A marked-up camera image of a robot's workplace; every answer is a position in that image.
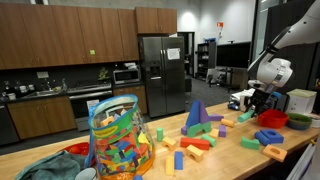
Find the red block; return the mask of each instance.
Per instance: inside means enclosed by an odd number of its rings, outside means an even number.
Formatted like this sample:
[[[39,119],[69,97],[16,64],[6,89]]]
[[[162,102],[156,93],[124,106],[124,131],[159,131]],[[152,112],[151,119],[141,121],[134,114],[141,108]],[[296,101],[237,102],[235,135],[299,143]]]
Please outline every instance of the red block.
[[[193,145],[199,149],[209,150],[210,142],[203,139],[193,139],[193,138],[185,138],[182,137],[180,140],[180,147],[188,147],[189,145]]]

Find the monitor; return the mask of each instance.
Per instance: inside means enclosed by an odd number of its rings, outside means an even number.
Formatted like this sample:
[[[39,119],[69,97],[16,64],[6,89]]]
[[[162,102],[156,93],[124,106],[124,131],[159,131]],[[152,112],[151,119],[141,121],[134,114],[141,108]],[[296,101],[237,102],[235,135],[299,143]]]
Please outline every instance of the monitor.
[[[247,69],[249,67],[251,42],[217,46],[216,67]]]

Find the bag of toy blocks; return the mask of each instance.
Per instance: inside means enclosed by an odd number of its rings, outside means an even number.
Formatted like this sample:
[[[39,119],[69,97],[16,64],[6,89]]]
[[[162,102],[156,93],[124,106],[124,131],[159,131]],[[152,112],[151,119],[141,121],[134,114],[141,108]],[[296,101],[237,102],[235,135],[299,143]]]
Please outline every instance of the bag of toy blocks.
[[[115,96],[89,109],[90,149],[101,179],[132,179],[142,175],[155,158],[154,144],[132,94]]]

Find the teal fabric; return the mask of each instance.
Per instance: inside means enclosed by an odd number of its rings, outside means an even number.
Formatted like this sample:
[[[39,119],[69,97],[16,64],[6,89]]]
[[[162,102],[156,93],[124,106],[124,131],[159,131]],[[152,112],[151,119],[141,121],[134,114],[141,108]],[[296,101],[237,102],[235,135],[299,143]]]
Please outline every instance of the teal fabric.
[[[85,156],[60,151],[23,169],[16,180],[74,180],[83,169]]]

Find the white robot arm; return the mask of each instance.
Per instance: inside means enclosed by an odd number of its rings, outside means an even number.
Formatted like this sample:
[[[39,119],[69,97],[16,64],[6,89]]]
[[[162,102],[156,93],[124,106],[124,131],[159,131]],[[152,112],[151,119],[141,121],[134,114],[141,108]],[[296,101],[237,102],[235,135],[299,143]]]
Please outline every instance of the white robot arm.
[[[255,116],[263,112],[262,106],[269,95],[277,87],[284,86],[292,74],[291,63],[279,58],[272,60],[273,55],[286,46],[316,42],[320,42],[320,0],[312,4],[301,20],[282,30],[249,66],[249,77],[254,80],[249,80],[248,84],[256,89],[251,98]]]

